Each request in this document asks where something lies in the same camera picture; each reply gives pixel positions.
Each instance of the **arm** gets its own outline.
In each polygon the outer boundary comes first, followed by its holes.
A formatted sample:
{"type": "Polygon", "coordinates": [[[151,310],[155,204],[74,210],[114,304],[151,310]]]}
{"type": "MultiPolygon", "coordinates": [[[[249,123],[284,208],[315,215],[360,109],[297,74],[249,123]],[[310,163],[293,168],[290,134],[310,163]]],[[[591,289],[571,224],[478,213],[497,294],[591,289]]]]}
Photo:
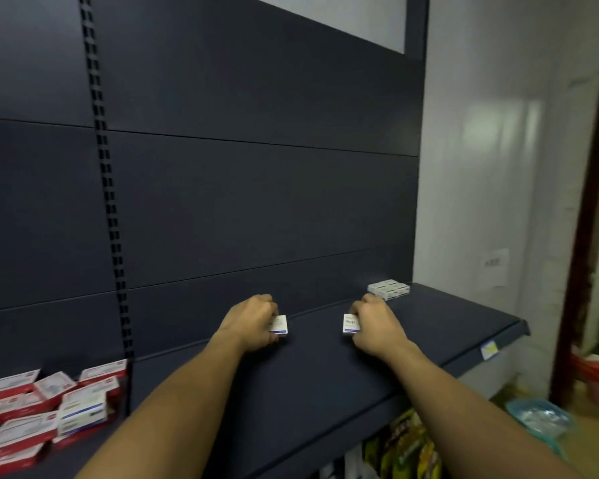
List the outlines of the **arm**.
{"type": "Polygon", "coordinates": [[[176,370],[84,466],[77,479],[199,478],[244,353],[277,340],[270,295],[233,306],[204,350],[176,370]]]}
{"type": "Polygon", "coordinates": [[[582,479],[502,410],[428,360],[379,297],[353,303],[355,345],[399,378],[435,445],[458,479],[582,479]]]}

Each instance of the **panel seam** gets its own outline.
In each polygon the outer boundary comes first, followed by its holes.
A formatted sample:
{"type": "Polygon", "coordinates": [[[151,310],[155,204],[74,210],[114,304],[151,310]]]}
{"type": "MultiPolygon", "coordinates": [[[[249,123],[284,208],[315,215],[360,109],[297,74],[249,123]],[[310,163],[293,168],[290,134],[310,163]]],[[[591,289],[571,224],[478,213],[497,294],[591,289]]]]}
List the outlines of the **panel seam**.
{"type": "Polygon", "coordinates": [[[126,277],[124,275],[124,259],[122,257],[122,242],[115,200],[111,153],[108,146],[106,111],[104,109],[104,96],[100,80],[100,60],[96,31],[93,21],[91,0],[78,0],[80,18],[82,22],[82,38],[86,56],[87,72],[89,77],[89,92],[91,95],[91,108],[95,122],[95,136],[98,146],[98,163],[104,195],[104,208],[106,209],[106,223],[108,238],[115,275],[115,293],[119,311],[120,332],[124,356],[129,361],[135,357],[133,351],[133,333],[131,330],[131,317],[126,295],[126,277]]]}

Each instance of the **person's right hand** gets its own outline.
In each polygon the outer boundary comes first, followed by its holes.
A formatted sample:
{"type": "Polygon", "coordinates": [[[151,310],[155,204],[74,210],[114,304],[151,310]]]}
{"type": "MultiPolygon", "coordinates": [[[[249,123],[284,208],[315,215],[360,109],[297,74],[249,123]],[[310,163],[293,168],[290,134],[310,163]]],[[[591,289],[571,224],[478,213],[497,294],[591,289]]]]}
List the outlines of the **person's right hand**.
{"type": "Polygon", "coordinates": [[[361,331],[352,341],[362,351],[387,362],[396,349],[415,346],[381,297],[365,294],[361,301],[352,304],[351,314],[359,317],[361,331]]]}

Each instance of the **person's left hand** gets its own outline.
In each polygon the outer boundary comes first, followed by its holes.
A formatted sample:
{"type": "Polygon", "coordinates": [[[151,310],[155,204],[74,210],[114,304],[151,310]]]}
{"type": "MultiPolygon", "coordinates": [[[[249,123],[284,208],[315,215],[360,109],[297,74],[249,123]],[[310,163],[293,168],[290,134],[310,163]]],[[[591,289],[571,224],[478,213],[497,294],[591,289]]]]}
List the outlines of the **person's left hand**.
{"type": "Polygon", "coordinates": [[[277,304],[271,294],[258,294],[234,305],[224,317],[217,334],[235,336],[244,351],[255,351],[276,342],[279,336],[268,330],[271,318],[277,316],[277,304]]]}

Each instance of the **stack of white boxes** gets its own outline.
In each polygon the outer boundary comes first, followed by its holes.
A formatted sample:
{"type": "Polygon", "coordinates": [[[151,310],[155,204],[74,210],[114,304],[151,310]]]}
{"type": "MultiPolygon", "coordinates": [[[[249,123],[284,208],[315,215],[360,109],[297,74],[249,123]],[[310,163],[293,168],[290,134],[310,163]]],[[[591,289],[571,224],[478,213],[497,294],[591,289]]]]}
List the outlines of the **stack of white boxes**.
{"type": "Polygon", "coordinates": [[[396,280],[388,279],[381,282],[375,282],[375,284],[368,284],[367,290],[371,294],[375,294],[387,301],[389,299],[394,299],[395,297],[410,294],[411,287],[401,282],[397,282],[396,280]]]}

